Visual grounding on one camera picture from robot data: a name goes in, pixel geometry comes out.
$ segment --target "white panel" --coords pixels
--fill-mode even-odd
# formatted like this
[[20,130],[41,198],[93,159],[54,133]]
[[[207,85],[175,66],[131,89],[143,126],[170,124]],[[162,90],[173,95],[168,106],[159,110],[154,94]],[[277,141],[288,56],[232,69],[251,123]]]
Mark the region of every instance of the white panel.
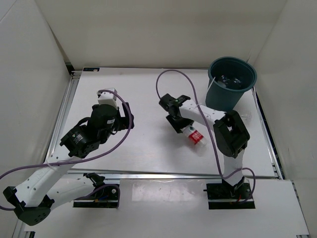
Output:
[[15,0],[0,0],[0,21],[9,11],[12,5],[15,3]]
[[[165,119],[167,112],[159,105],[155,90],[156,78],[162,69],[100,68],[99,72],[83,72],[68,114],[63,134],[72,129],[77,122],[89,117],[92,105],[97,104],[96,92],[103,88],[116,88],[118,94],[130,103],[135,117],[135,128],[126,141],[110,155],[74,166],[77,169],[125,170],[163,173],[218,174],[211,143],[206,153],[199,154],[188,145],[183,134],[177,134]],[[198,98],[204,102],[207,85],[207,70],[182,70],[193,80]],[[192,88],[186,78],[169,72],[159,82],[161,95],[170,93],[174,97],[182,94],[193,98]],[[251,114],[246,123],[250,141],[244,154],[243,164],[252,168],[258,176],[274,176],[267,144],[262,131],[258,111],[252,91],[243,95],[235,109],[240,114]],[[204,125],[194,127],[210,141]],[[112,148],[126,131],[110,137],[106,144],[89,154],[89,158]]]
[[257,90],[287,178],[317,237],[317,1],[290,0],[257,62]]
[[[0,21],[0,56],[2,174],[43,160],[69,75],[33,0],[18,0]],[[2,179],[1,193],[30,172]],[[10,207],[3,196],[0,203]],[[1,237],[12,237],[15,214],[0,211],[0,220]]]
[[76,69],[253,63],[286,0],[37,0]]
[[73,208],[67,203],[26,230],[35,231],[35,238],[296,238],[308,234],[289,181],[258,180],[256,208],[244,210],[208,210],[205,188],[204,180],[121,180],[118,209]]

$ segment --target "red label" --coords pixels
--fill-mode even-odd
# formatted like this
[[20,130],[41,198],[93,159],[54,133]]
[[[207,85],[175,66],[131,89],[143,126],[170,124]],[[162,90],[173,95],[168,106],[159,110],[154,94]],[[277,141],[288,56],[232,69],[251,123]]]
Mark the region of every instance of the red label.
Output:
[[201,135],[197,130],[195,130],[192,134],[188,136],[194,144],[196,145],[204,136]]

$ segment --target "dark green bucket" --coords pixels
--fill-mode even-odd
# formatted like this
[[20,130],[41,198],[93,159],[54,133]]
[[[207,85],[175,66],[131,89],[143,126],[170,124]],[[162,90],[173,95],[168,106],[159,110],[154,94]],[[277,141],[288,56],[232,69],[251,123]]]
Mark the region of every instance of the dark green bucket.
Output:
[[250,90],[257,81],[257,72],[247,62],[234,58],[216,59],[208,69],[209,83],[212,83],[206,95],[206,106],[218,111],[230,111],[238,103],[242,95]]

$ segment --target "bucket rim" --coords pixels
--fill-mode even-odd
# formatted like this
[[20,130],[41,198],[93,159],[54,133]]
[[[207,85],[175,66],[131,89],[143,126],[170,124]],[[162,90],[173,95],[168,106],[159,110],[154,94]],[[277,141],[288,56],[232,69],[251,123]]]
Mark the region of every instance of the bucket rim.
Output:
[[224,90],[227,90],[227,91],[231,91],[231,92],[234,92],[234,93],[244,93],[244,92],[247,92],[249,91],[250,89],[252,89],[255,85],[255,83],[257,82],[257,77],[258,77],[258,74],[256,72],[256,70],[253,68],[252,65],[250,65],[248,62],[245,62],[244,60],[242,59],[239,59],[239,58],[236,58],[236,57],[229,57],[229,56],[224,56],[224,57],[220,57],[220,58],[217,58],[216,60],[214,60],[210,66],[208,67],[208,77],[209,79],[213,80],[213,77],[211,75],[211,68],[212,66],[217,63],[218,61],[220,60],[233,60],[235,62],[238,62],[240,64],[243,64],[245,67],[248,67],[250,71],[252,71],[252,73],[254,74],[254,78],[253,78],[253,82],[247,87],[247,88],[244,88],[244,89],[230,89],[230,88],[225,88],[225,87],[222,87],[220,84],[218,84],[216,81],[214,81],[213,83],[215,83],[217,86],[219,86],[220,88],[224,89]]

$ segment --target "cable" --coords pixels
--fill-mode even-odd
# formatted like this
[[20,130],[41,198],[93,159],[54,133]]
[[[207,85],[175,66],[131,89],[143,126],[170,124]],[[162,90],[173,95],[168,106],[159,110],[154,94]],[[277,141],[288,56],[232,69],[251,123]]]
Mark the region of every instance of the cable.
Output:
[[[114,147],[112,147],[110,150],[108,150],[108,151],[106,151],[106,152],[104,152],[104,153],[102,153],[100,155],[97,155],[97,156],[94,156],[94,157],[91,157],[91,158],[88,158],[88,159],[67,161],[67,162],[56,162],[56,163],[50,163],[50,165],[48,165],[48,164],[39,164],[39,165],[21,166],[21,167],[18,167],[18,168],[15,168],[15,169],[12,169],[12,170],[9,170],[9,171],[5,172],[4,174],[2,174],[0,176],[0,180],[2,178],[4,178],[5,176],[7,176],[8,174],[13,173],[15,171],[19,171],[19,170],[32,169],[32,168],[43,168],[43,167],[59,166],[59,165],[75,165],[75,164],[80,164],[80,163],[96,160],[98,158],[101,158],[101,157],[103,157],[105,155],[110,154],[112,151],[114,151],[116,148],[118,148],[124,142],[124,140],[127,138],[128,134],[130,133],[130,130],[131,130],[131,127],[132,127],[132,114],[131,114],[131,111],[130,111],[128,105],[125,103],[125,101],[117,93],[112,92],[112,91],[107,90],[107,89],[99,90],[98,92],[99,93],[107,92],[107,93],[111,93],[111,94],[115,95],[122,102],[122,104],[124,105],[124,107],[126,108],[126,110],[128,112],[129,126],[128,126],[128,129],[127,129],[127,132],[123,136],[123,138]],[[14,210],[14,208],[6,208],[6,207],[3,207],[1,205],[0,205],[0,209],[4,210],[4,211],[13,211]]]
[[221,172],[221,167],[220,167],[220,162],[219,162],[218,153],[217,153],[217,147],[216,147],[216,144],[215,144],[215,142],[214,142],[214,138],[213,138],[212,133],[211,133],[211,128],[210,128],[210,126],[209,126],[209,124],[208,124],[208,122],[207,122],[207,119],[206,119],[206,117],[205,117],[205,115],[204,115],[204,113],[203,113],[203,111],[202,111],[202,109],[201,109],[201,107],[200,107],[200,105],[199,105],[198,98],[197,98],[197,93],[196,93],[196,89],[195,89],[195,86],[194,86],[192,80],[191,80],[185,73],[183,73],[182,71],[176,70],[176,69],[167,69],[167,70],[163,71],[162,73],[160,73],[160,74],[158,75],[158,78],[157,78],[157,81],[156,81],[156,91],[157,91],[158,98],[161,99],[161,96],[159,95],[159,89],[158,89],[159,78],[162,76],[162,74],[164,74],[164,73],[166,73],[166,72],[171,72],[171,71],[173,71],[173,72],[178,72],[178,73],[182,74],[182,75],[189,81],[190,85],[192,86],[193,93],[194,93],[194,98],[195,98],[195,102],[196,102],[196,104],[197,104],[197,108],[198,108],[200,114],[201,114],[202,117],[203,117],[203,120],[204,120],[205,125],[206,125],[206,127],[207,127],[208,134],[209,134],[210,139],[211,139],[211,143],[212,143],[214,155],[215,155],[215,158],[216,158],[216,163],[217,163],[218,172],[219,172],[219,175],[221,176],[221,178],[222,178],[222,179],[228,179],[228,178],[230,178],[231,176],[233,176],[235,173],[237,173],[237,172],[239,172],[239,171],[241,171],[241,170],[249,170],[249,171],[252,173],[252,176],[253,176],[253,188],[252,188],[252,190],[251,190],[251,195],[250,195],[247,199],[245,199],[244,201],[242,201],[242,202],[240,202],[240,203],[244,203],[244,202],[248,201],[248,200],[252,197],[253,192],[254,192],[254,190],[255,190],[256,176],[255,176],[254,172],[253,172],[250,168],[240,168],[240,169],[237,169],[237,170],[233,171],[233,172],[232,172],[231,174],[229,174],[228,176],[223,176],[223,174],[222,174],[222,172]]

